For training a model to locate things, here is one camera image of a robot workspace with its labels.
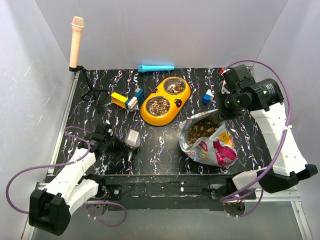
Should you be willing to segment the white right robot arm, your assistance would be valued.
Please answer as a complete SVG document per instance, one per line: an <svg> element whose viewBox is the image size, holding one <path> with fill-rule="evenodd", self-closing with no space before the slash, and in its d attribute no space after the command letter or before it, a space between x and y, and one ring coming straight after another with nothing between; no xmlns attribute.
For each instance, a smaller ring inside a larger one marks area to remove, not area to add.
<svg viewBox="0 0 320 240"><path fill-rule="evenodd" d="M247 110L256 120L267 145L271 162L260 170L243 171L229 178L227 195L237 199L246 190L262 189L267 193L287 190L318 173L314 164L302 156L289 126L289 109L278 83L267 78L225 78L218 95L219 115L223 120L238 117Z"/></svg>

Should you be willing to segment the blue beige brick stack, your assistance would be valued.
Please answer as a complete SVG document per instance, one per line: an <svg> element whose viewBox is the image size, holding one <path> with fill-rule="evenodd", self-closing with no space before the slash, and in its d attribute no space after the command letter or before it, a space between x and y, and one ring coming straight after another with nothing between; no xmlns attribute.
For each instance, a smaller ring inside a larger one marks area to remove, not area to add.
<svg viewBox="0 0 320 240"><path fill-rule="evenodd" d="M131 99L126 100L125 107L128 111L132 112L139 108L139 105L145 100L144 90L137 88L135 94Z"/></svg>

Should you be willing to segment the cyan flashlight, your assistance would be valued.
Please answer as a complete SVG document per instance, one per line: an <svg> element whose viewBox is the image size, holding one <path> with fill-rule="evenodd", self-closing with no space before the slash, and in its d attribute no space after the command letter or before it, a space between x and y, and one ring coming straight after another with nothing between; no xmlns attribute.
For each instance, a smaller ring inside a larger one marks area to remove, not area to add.
<svg viewBox="0 0 320 240"><path fill-rule="evenodd" d="M173 65L139 65L137 67L139 73L173 71L174 69Z"/></svg>

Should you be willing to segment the blue toy brick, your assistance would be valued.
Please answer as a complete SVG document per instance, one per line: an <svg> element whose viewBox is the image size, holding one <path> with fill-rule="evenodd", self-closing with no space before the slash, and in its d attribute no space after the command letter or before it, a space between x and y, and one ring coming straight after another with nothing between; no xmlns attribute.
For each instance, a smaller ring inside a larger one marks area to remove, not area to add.
<svg viewBox="0 0 320 240"><path fill-rule="evenodd" d="M202 98L202 103L204 105L207 105L209 102L211 102L213 100L214 100L214 95L213 95L212 91L210 89L208 89Z"/></svg>

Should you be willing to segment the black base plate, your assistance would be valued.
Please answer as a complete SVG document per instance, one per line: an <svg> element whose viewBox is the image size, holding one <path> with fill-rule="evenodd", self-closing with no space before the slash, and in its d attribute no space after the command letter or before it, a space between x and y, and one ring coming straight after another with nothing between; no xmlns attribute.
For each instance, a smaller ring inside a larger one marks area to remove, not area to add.
<svg viewBox="0 0 320 240"><path fill-rule="evenodd" d="M98 175L108 201L127 210L208 209L222 211L220 199L235 191L230 174Z"/></svg>

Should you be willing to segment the pink microphone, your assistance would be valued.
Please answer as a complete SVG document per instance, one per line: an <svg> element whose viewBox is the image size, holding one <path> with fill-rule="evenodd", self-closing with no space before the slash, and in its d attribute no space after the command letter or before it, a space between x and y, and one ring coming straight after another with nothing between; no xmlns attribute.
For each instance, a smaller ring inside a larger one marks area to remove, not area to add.
<svg viewBox="0 0 320 240"><path fill-rule="evenodd" d="M79 56L79 48L81 42L82 32L85 27L85 21L82 17L74 16L71 23L72 37L71 37L71 48L70 48L70 59L69 59L69 71L77 71L77 62Z"/></svg>

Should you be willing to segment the aluminium frame rail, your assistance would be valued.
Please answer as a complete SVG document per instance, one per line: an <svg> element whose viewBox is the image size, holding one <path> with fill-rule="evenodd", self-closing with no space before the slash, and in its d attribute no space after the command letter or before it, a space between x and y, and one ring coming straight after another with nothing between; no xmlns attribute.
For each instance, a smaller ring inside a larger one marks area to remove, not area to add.
<svg viewBox="0 0 320 240"><path fill-rule="evenodd" d="M67 122L76 78L41 76L27 85L20 101L20 169L56 164Z"/></svg>

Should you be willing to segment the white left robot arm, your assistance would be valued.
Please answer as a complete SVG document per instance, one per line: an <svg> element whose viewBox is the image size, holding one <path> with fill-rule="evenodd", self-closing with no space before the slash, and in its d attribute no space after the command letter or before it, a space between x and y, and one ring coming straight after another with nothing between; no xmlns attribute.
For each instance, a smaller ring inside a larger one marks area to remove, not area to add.
<svg viewBox="0 0 320 240"><path fill-rule="evenodd" d="M87 200L119 200L119 185L107 184L104 177L86 172L103 154L118 154L126 149L126 144L115 136L94 135L81 143L59 174L44 188L31 193L29 225L60 236L72 214Z"/></svg>

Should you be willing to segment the silver metal scoop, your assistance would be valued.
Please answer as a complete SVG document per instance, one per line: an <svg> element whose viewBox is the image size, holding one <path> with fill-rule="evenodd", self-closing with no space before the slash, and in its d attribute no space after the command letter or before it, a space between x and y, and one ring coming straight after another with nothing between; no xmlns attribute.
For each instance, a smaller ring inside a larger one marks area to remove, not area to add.
<svg viewBox="0 0 320 240"><path fill-rule="evenodd" d="M141 145L140 133L130 129L124 139L126 148L128 149L128 161L130 162L133 157L133 152Z"/></svg>

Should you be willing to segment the yellow double pet bowl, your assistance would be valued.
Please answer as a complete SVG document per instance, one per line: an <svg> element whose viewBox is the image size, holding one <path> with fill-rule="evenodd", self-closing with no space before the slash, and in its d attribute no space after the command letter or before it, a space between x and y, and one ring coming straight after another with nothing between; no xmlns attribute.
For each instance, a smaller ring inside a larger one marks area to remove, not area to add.
<svg viewBox="0 0 320 240"><path fill-rule="evenodd" d="M167 77L142 103L141 118L150 126L166 126L176 118L190 96L191 88L184 79Z"/></svg>

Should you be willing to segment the pink white pet food bag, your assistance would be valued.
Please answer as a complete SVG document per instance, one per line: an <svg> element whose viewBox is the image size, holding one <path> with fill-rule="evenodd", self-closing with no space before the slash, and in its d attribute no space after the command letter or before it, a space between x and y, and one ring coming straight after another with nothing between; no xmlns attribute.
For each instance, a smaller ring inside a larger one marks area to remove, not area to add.
<svg viewBox="0 0 320 240"><path fill-rule="evenodd" d="M193 161L228 168L237 159L233 137L219 110L209 110L188 117L178 125L180 149Z"/></svg>

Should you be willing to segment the yellow toy brick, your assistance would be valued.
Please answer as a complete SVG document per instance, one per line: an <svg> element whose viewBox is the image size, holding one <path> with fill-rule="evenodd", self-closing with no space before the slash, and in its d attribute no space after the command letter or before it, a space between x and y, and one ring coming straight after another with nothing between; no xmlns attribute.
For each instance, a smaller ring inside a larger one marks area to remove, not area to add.
<svg viewBox="0 0 320 240"><path fill-rule="evenodd" d="M119 93L116 93L116 92L113 92L111 95L111 99L112 99L112 102L122 108L126 108L126 102L129 100L127 97L119 94Z"/></svg>

